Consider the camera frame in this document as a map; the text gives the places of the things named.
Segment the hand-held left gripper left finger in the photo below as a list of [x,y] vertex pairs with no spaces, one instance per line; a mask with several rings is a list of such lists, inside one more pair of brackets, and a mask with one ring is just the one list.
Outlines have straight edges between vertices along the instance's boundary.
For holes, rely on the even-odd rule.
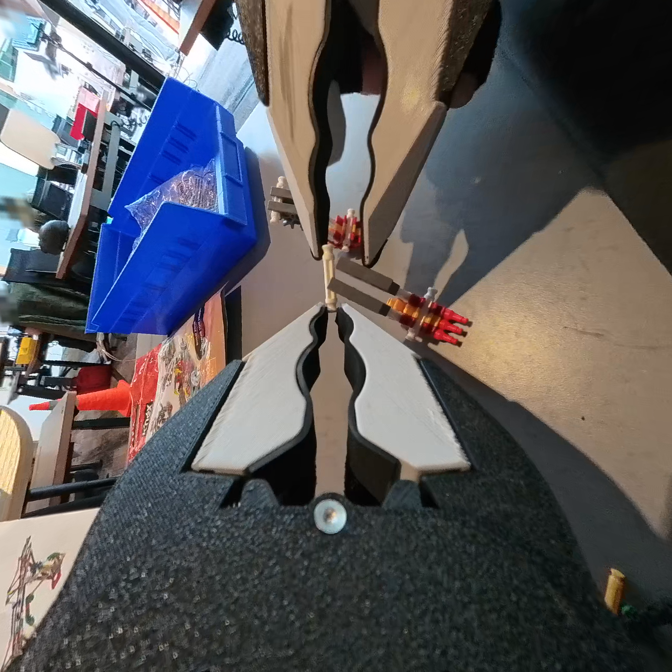
[[244,358],[193,470],[252,476],[282,465],[292,476],[316,475],[311,391],[326,332],[327,307],[316,304]]

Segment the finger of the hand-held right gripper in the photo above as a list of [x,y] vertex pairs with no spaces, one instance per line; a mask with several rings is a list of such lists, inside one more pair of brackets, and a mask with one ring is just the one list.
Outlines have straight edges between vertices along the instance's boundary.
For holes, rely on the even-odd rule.
[[321,259],[326,239],[326,232],[321,231],[315,186],[321,144],[315,113],[315,76],[330,18],[330,1],[265,2],[267,115],[314,259]]
[[372,19],[384,57],[367,145],[372,176],[362,202],[363,262],[374,265],[424,167],[447,107],[438,101],[452,1],[379,1]]

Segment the grey red yellow toy assembly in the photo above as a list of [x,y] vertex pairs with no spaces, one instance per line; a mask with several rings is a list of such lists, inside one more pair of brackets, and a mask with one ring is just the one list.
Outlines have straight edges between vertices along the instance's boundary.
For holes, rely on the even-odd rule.
[[[266,205],[271,224],[282,224],[293,229],[302,229],[294,199],[286,178],[281,175],[270,189]],[[357,212],[349,208],[346,215],[330,218],[327,242],[336,250],[355,259],[362,256],[362,225]]]
[[337,258],[327,291],[371,313],[398,323],[410,342],[448,343],[460,347],[472,322],[438,301],[437,288],[424,293],[403,288],[387,275],[348,255]]

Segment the person's right hand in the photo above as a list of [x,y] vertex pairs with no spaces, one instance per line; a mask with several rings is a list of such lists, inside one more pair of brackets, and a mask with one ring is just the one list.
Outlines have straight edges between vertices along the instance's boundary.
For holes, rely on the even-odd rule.
[[387,83],[387,65],[384,55],[374,44],[362,48],[362,83],[364,96],[380,96]]

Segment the toy parts bag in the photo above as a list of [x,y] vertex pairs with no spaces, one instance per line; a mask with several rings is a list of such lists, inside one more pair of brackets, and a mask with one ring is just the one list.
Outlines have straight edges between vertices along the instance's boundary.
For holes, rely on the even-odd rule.
[[126,463],[226,366],[226,311],[214,294],[170,337],[136,360]]

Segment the wooden background table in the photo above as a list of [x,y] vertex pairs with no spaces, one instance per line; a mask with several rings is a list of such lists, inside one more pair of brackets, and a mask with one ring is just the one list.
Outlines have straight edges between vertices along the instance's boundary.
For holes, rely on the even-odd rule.
[[196,38],[203,36],[218,49],[234,23],[233,1],[181,1],[179,48],[189,55]]

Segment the orange traffic cone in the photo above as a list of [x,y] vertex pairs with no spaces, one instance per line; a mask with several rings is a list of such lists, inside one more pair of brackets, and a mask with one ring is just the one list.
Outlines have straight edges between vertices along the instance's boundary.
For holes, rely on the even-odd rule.
[[131,386],[125,380],[120,380],[113,388],[77,394],[75,407],[78,411],[115,411],[123,417],[130,417],[132,414]]

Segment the clear plastic bag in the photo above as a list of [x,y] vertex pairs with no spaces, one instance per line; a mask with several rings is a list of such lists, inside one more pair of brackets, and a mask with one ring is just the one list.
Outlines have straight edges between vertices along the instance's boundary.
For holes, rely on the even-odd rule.
[[159,208],[165,203],[188,206],[207,212],[217,211],[218,186],[215,159],[211,159],[202,166],[191,166],[125,206],[139,225],[140,233],[137,239],[146,233]]

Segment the blue plastic bin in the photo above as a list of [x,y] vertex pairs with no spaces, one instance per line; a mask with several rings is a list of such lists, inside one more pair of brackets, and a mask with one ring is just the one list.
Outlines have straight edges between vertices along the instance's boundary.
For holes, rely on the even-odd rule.
[[[167,78],[102,224],[87,333],[168,335],[251,252],[247,157],[232,114]],[[164,202],[145,228],[128,207],[190,169],[214,170],[214,205]]]

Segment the black metal pole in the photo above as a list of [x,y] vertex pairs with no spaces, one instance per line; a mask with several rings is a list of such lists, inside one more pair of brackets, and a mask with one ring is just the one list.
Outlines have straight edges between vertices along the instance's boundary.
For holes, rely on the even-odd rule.
[[78,9],[70,1],[40,1],[63,20],[82,32],[109,54],[121,61],[128,70],[136,72],[139,78],[158,91],[165,81],[165,75],[98,24],[88,13]]

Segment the instruction sheet on white stand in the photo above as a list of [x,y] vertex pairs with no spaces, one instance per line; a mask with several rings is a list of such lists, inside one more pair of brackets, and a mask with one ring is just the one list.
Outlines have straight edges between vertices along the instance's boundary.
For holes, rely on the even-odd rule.
[[66,482],[72,460],[71,432],[77,395],[67,392],[44,420],[36,449],[29,490]]

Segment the background workbench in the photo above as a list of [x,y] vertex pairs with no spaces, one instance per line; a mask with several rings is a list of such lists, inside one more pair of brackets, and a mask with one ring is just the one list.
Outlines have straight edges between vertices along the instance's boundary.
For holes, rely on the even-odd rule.
[[55,277],[64,280],[76,262],[89,228],[91,211],[107,212],[112,197],[121,141],[120,119],[104,98],[98,101],[92,140],[84,172],[77,176],[67,224],[69,238],[61,252]]

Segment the yellow toy rod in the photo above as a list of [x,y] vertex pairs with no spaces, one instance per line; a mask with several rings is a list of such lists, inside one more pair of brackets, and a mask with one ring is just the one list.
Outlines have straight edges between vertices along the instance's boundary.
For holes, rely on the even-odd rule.
[[618,616],[621,612],[621,604],[626,586],[626,576],[617,568],[610,568],[607,583],[603,595],[603,601],[607,609]]

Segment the printed instruction sheet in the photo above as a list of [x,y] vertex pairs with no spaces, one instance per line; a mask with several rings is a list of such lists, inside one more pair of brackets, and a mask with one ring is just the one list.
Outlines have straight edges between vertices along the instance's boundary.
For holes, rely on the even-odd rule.
[[1,523],[1,670],[21,657],[57,598],[97,508]]

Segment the pale wooden stand with post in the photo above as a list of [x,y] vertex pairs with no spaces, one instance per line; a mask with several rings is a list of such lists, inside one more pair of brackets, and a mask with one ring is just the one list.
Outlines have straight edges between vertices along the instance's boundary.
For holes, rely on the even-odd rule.
[[1,522],[21,518],[35,451],[36,444],[23,417],[1,406]]

